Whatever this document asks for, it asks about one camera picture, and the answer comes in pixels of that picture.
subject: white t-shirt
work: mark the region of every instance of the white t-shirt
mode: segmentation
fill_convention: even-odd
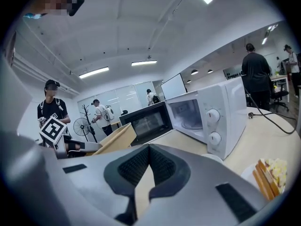
[[[293,62],[297,63],[296,65],[291,65],[291,69],[292,69],[292,73],[299,73],[300,69],[299,69],[299,66],[298,66],[298,60],[297,60],[297,56],[294,52],[292,52],[292,54],[288,55],[288,61],[290,63],[293,63]]]
[[[149,102],[150,102],[151,105],[154,104],[154,102],[152,101],[152,99],[153,99],[154,96],[157,96],[157,94],[156,94],[156,93],[153,93],[153,92],[150,92],[150,93],[147,95],[147,97],[146,97],[146,99],[147,99],[147,104],[149,104]]]
[[[110,122],[106,121],[104,118],[106,113],[106,109],[104,105],[99,105],[98,107],[96,107],[95,112],[96,112],[96,116],[101,115],[101,118],[98,121],[96,121],[96,124],[99,128],[110,125]]]

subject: white microwave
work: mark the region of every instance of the white microwave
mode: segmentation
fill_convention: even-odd
[[[207,144],[225,159],[243,133],[246,96],[241,77],[166,100],[174,129]]]

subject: microwave knob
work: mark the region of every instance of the microwave knob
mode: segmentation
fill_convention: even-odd
[[[221,117],[220,113],[215,109],[211,109],[206,113],[206,118],[207,118],[208,124],[217,123],[219,121],[220,117]]]
[[[217,132],[214,131],[211,134],[209,134],[208,140],[212,145],[219,145],[219,143],[222,140],[222,137],[220,134],[218,134]]]

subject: sandwich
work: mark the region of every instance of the sandwich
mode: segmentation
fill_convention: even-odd
[[[272,200],[284,191],[287,175],[287,162],[281,159],[259,159],[253,176],[261,193]]]

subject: black pants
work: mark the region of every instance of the black pants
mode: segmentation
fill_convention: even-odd
[[[252,92],[251,97],[260,109],[269,111],[269,91]]]
[[[293,89],[295,90],[295,95],[297,96],[299,96],[298,85],[300,85],[300,81],[301,81],[300,73],[292,73]]]
[[[112,134],[113,130],[112,130],[112,126],[111,125],[108,125],[108,126],[105,126],[103,127],[103,132],[108,136],[110,134]]]

